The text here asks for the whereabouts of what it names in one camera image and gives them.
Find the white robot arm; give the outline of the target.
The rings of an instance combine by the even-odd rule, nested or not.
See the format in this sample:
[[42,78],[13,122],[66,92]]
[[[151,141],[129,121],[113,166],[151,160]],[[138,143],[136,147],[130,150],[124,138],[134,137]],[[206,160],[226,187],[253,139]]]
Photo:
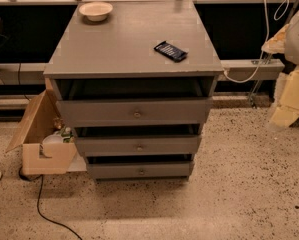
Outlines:
[[281,96],[269,123],[277,127],[289,127],[299,118],[299,10],[291,21],[264,43],[262,51],[283,54],[296,65],[287,76]]

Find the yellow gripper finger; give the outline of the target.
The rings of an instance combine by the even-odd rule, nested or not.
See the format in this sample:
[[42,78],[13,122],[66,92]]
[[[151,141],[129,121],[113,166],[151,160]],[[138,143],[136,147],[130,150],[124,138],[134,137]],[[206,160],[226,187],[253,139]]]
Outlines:
[[272,38],[267,40],[261,47],[261,50],[268,54],[284,54],[286,32],[289,25],[283,26]]
[[289,127],[299,118],[299,65],[286,76],[277,105],[269,119],[277,127]]

